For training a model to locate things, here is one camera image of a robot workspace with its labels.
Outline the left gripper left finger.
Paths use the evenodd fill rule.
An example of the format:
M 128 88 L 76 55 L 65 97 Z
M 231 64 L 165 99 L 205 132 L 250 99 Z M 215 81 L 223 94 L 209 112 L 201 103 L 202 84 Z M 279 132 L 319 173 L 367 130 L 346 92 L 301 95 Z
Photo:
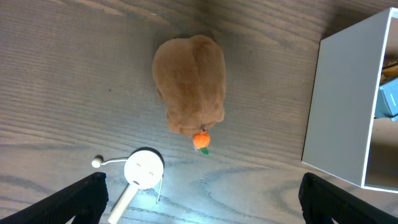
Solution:
M 1 224 L 97 224 L 109 200 L 106 174 L 95 172 L 1 219 Z

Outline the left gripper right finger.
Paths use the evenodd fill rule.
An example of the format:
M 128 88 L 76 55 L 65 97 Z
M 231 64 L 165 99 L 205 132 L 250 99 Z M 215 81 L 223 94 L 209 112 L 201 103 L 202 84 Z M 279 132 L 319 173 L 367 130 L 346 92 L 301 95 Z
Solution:
M 298 199 L 306 224 L 397 224 L 397 218 L 307 172 Z

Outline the white pig rattle drum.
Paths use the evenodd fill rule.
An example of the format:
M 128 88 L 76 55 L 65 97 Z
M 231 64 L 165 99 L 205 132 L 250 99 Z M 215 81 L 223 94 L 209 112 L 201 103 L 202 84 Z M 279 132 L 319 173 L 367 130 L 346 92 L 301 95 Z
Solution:
M 97 169 L 115 162 L 124 163 L 124 176 L 128 185 L 111 210 L 108 217 L 108 223 L 111 224 L 117 224 L 139 190 L 154 188 L 158 183 L 162 184 L 164 178 L 162 156 L 149 147 L 137 149 L 129 157 L 104 161 L 98 156 L 92 160 L 91 165 Z

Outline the grey yellow toy truck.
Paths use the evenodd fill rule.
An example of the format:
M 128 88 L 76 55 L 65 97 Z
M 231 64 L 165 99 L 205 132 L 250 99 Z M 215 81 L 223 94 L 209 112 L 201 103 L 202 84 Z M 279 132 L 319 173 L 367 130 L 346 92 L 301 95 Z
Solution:
M 397 121 L 397 61 L 383 65 L 374 118 Z

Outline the brown plush toy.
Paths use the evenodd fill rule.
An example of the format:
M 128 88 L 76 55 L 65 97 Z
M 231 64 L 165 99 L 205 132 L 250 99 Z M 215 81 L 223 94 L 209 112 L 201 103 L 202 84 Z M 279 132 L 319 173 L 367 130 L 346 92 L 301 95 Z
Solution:
M 224 120 L 226 64 L 221 47 L 210 37 L 170 39 L 155 52 L 152 76 L 165 103 L 167 126 L 209 153 L 210 129 Z

